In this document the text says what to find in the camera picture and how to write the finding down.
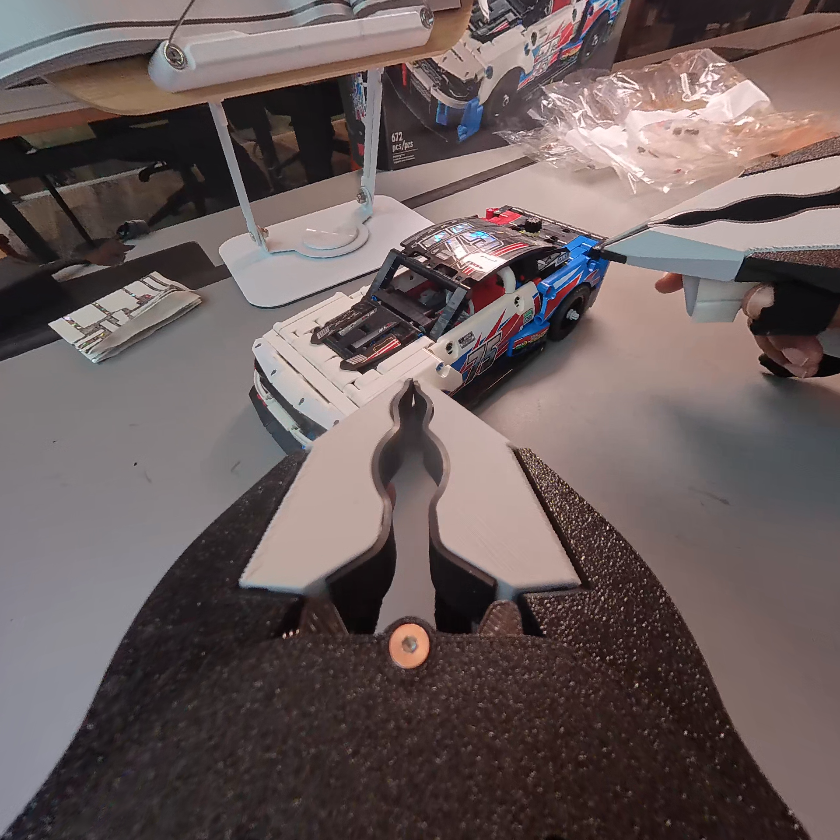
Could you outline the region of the white book stand wooden board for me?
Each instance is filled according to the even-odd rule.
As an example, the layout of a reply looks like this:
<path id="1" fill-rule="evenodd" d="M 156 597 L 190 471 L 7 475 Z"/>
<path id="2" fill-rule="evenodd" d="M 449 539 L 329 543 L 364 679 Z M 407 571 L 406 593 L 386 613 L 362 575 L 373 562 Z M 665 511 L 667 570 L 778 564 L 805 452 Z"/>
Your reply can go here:
<path id="1" fill-rule="evenodd" d="M 390 198 L 375 211 L 381 135 L 383 69 L 445 53 L 465 33 L 471 2 L 433 13 L 400 7 L 369 17 L 248 35 L 231 31 L 188 38 L 172 35 L 150 59 L 114 59 L 48 77 L 95 109 L 136 115 L 207 102 L 231 175 L 247 234 L 219 248 L 247 301 L 278 308 L 374 270 L 398 234 L 418 215 Z M 350 202 L 263 226 L 249 201 L 224 100 L 276 88 L 366 72 L 364 162 Z"/>

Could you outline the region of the person's right hand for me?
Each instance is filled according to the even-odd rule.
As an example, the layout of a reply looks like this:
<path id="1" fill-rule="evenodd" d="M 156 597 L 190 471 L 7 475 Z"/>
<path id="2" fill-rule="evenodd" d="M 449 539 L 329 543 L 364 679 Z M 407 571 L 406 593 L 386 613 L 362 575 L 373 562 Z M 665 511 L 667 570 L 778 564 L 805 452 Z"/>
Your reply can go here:
<path id="1" fill-rule="evenodd" d="M 773 304 L 774 288 L 771 284 L 751 288 L 742 301 L 748 325 L 752 326 L 753 318 Z M 817 336 L 755 334 L 753 338 L 763 355 L 786 374 L 802 380 L 817 377 L 824 356 L 823 345 Z"/>

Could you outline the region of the black toy car box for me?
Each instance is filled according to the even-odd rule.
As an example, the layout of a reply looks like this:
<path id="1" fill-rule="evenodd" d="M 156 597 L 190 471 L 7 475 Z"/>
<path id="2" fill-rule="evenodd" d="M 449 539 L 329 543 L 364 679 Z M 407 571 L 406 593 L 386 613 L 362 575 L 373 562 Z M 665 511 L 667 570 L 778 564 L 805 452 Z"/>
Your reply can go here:
<path id="1" fill-rule="evenodd" d="M 382 73 L 378 167 L 394 172 L 501 147 L 543 87 L 611 69 L 624 1 L 474 2 L 448 52 Z"/>

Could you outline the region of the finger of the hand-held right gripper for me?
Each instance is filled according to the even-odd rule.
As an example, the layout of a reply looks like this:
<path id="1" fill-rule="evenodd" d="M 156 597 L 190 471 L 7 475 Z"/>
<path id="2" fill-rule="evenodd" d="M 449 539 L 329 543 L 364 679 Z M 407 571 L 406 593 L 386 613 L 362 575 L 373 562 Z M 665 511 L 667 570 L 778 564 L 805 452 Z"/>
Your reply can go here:
<path id="1" fill-rule="evenodd" d="M 630 266 L 713 280 L 839 282 L 837 210 L 811 210 L 765 223 L 696 227 L 644 225 L 601 245 Z"/>
<path id="2" fill-rule="evenodd" d="M 767 185 L 742 196 L 710 200 L 688 209 L 672 211 L 652 217 L 647 225 L 696 227 L 712 222 L 765 223 L 773 222 L 814 209 L 838 207 L 838 172 L 819 172 L 814 182 L 805 182 L 800 173 L 789 183 Z"/>

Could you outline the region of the black office chair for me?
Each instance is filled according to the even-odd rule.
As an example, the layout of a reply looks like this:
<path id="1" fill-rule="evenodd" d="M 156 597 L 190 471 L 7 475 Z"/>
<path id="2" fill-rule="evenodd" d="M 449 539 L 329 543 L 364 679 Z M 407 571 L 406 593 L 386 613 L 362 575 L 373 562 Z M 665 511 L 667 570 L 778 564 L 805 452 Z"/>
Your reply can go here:
<path id="1" fill-rule="evenodd" d="M 182 179 L 185 200 L 199 208 L 204 201 L 204 189 L 193 173 L 196 165 L 198 141 L 202 138 L 203 118 L 196 108 L 185 108 L 148 118 L 137 123 L 133 131 L 140 131 L 145 139 L 157 139 L 146 147 L 151 163 L 142 168 L 138 178 L 148 183 L 152 175 L 167 170 L 177 172 Z"/>

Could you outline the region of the open instruction booklet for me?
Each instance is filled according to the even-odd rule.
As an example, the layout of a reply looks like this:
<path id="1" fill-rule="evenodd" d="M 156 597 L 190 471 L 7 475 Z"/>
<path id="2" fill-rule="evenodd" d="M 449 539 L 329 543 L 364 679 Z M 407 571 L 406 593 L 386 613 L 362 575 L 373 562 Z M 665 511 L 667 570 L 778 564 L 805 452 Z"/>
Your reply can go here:
<path id="1" fill-rule="evenodd" d="M 425 46 L 461 2 L 2 1 L 2 88 L 150 54 L 166 91 L 188 91 Z"/>

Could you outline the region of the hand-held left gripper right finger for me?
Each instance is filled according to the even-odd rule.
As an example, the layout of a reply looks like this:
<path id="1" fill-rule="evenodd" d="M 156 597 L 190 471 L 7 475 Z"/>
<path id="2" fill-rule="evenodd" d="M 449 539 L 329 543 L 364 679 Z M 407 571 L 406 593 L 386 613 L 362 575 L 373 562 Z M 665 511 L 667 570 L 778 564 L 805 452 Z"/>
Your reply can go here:
<path id="1" fill-rule="evenodd" d="M 581 586 L 511 442 L 449 396 L 413 382 L 423 458 L 437 489 L 429 567 L 437 627 L 472 627 L 497 601 Z"/>

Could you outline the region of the light wooden table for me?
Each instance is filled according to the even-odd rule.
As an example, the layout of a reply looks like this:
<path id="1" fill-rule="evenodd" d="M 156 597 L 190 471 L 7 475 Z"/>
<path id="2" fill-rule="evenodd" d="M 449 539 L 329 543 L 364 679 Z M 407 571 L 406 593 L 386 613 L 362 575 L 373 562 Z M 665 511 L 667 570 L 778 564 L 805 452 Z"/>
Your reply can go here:
<path id="1" fill-rule="evenodd" d="M 217 141 L 206 104 L 121 116 L 85 105 L 43 79 L 1 91 L 2 139 L 20 138 L 27 149 L 49 149 L 169 124 L 182 135 L 192 130 L 200 140 Z"/>

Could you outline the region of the folded sticker sheet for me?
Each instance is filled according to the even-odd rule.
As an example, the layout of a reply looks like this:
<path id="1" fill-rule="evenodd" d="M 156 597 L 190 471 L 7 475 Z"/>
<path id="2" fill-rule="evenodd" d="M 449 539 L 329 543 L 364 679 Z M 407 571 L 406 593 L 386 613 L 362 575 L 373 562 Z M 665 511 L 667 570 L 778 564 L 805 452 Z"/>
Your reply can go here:
<path id="1" fill-rule="evenodd" d="M 152 271 L 50 322 L 49 327 L 86 359 L 98 364 L 201 303 L 194 290 Z"/>

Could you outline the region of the brick-built toy race car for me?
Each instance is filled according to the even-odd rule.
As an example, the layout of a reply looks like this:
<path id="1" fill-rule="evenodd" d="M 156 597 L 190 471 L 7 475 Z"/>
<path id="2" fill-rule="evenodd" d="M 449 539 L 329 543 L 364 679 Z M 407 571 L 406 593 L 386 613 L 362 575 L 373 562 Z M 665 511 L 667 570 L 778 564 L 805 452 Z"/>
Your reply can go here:
<path id="1" fill-rule="evenodd" d="M 514 206 L 427 227 L 368 287 L 258 338 L 250 400 L 288 454 L 406 379 L 473 407 L 574 330 L 602 286 L 603 241 Z"/>

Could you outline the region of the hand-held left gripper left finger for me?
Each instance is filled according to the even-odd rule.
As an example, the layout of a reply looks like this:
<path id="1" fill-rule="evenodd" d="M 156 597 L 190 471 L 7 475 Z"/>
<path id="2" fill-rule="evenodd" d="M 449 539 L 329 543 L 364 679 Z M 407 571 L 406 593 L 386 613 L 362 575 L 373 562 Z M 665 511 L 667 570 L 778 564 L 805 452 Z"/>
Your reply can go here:
<path id="1" fill-rule="evenodd" d="M 396 570 L 387 492 L 413 431 L 414 382 L 391 386 L 321 436 L 239 578 L 245 589 L 329 598 L 376 624 Z"/>

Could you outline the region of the black desk mat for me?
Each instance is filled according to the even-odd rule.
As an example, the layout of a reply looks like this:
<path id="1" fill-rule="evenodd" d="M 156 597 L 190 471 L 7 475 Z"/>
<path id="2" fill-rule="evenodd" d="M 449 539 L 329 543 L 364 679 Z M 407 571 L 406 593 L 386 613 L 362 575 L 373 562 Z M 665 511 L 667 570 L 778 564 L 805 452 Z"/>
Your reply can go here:
<path id="1" fill-rule="evenodd" d="M 99 256 L 104 253 L 43 265 L 14 256 L 2 259 L 2 361 L 57 341 L 50 322 L 152 271 L 192 290 L 230 277 L 226 265 L 215 266 L 194 241 L 126 259 L 118 266 L 94 264 L 92 260 Z"/>

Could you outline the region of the crumpled clear plastic bag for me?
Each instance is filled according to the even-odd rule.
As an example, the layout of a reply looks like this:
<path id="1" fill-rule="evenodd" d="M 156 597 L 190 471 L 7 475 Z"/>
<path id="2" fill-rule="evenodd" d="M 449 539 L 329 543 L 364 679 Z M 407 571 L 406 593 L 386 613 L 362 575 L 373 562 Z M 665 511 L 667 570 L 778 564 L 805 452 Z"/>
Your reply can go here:
<path id="1" fill-rule="evenodd" d="M 838 137 L 838 117 L 781 111 L 710 49 L 544 86 L 496 134 L 558 169 L 614 170 L 633 190 L 725 180 L 756 161 Z"/>

